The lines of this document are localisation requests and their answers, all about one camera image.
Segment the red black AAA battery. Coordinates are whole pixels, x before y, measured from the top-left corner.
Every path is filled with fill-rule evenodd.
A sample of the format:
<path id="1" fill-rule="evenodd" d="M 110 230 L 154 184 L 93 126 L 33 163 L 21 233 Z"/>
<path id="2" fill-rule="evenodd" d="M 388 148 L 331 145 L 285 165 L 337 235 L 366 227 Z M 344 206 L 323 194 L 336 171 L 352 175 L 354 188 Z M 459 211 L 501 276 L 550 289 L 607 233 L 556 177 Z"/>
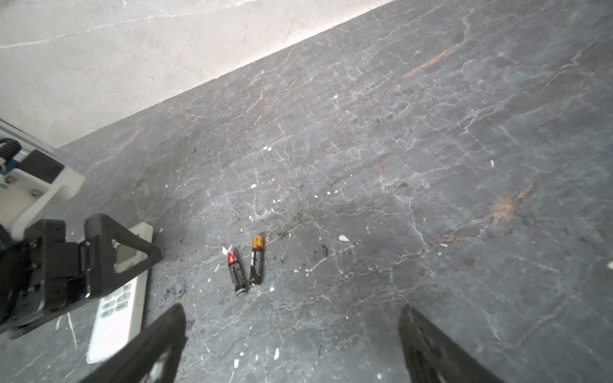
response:
<path id="1" fill-rule="evenodd" d="M 247 282 L 236 253 L 228 250 L 227 257 L 228 268 L 235 287 L 236 296 L 239 297 L 247 293 Z"/>

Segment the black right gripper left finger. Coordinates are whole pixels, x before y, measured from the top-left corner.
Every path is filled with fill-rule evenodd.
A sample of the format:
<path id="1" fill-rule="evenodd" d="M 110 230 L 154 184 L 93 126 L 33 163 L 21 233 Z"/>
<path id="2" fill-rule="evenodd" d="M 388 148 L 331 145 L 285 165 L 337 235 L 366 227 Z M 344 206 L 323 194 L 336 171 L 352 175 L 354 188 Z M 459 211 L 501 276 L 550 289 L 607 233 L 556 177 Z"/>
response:
<path id="1" fill-rule="evenodd" d="M 186 316 L 175 304 L 102 366 L 86 383 L 174 382 L 185 348 Z"/>

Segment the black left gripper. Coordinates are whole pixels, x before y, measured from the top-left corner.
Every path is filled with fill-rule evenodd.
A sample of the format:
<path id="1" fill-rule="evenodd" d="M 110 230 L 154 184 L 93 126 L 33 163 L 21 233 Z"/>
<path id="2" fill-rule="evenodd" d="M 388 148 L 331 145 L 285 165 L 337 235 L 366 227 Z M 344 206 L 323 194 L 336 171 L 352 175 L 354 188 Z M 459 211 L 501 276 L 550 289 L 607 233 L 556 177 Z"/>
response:
<path id="1" fill-rule="evenodd" d="M 39 220 L 24 240 L 1 251 L 1 332 L 19 338 L 59 318 L 90 298 L 115 292 L 162 259 L 161 249 L 129 231 L 110 216 L 85 221 L 83 244 L 68 242 L 62 220 Z M 117 242 L 146 258 L 124 270 L 117 261 Z"/>

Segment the gold black AAA battery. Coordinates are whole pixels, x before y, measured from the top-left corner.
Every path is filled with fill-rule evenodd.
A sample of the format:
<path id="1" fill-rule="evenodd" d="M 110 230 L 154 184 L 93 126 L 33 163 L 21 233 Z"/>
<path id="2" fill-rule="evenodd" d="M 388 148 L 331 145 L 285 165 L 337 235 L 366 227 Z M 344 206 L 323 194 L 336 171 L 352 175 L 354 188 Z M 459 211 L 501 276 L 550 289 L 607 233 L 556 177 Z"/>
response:
<path id="1" fill-rule="evenodd" d="M 252 241 L 252 260 L 250 266 L 251 285 L 260 285 L 263 282 L 264 275 L 264 237 L 262 235 L 255 236 Z"/>

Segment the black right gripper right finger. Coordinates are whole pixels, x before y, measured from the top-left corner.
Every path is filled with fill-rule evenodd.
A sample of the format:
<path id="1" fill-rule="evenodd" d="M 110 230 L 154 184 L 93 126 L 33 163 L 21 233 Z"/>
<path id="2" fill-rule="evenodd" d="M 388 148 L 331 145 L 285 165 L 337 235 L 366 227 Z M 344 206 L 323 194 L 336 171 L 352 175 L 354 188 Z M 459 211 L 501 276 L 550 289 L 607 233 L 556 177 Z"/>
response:
<path id="1" fill-rule="evenodd" d="M 416 308 L 406 305 L 398 322 L 412 382 L 500 382 Z"/>

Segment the white remote control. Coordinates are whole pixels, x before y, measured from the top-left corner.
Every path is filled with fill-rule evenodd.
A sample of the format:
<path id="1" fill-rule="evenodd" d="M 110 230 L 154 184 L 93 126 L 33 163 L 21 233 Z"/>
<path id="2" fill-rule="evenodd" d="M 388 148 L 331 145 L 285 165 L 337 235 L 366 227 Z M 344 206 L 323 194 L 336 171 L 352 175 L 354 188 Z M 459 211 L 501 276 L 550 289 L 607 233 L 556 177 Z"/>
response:
<path id="1" fill-rule="evenodd" d="M 130 229 L 133 234 L 148 242 L 153 238 L 153 227 L 139 223 Z M 137 261 L 147 258 L 144 252 L 113 240 L 117 254 L 115 271 L 126 271 Z M 148 271 L 131 279 L 110 295 L 99 301 L 93 332 L 86 354 L 88 364 L 105 362 L 124 348 L 140 333 L 143 323 Z"/>

